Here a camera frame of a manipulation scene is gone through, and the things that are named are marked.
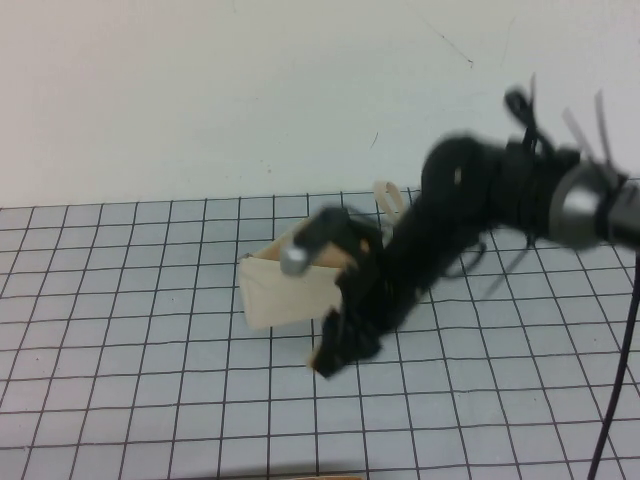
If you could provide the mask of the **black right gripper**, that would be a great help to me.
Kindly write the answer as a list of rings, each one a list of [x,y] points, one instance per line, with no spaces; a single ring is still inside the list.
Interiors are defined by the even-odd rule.
[[[340,310],[328,311],[313,354],[313,370],[325,379],[375,357],[381,350],[381,334],[397,329],[407,315],[385,257],[390,232],[346,208],[338,208],[336,216],[339,226],[334,243],[349,260],[336,279]]]

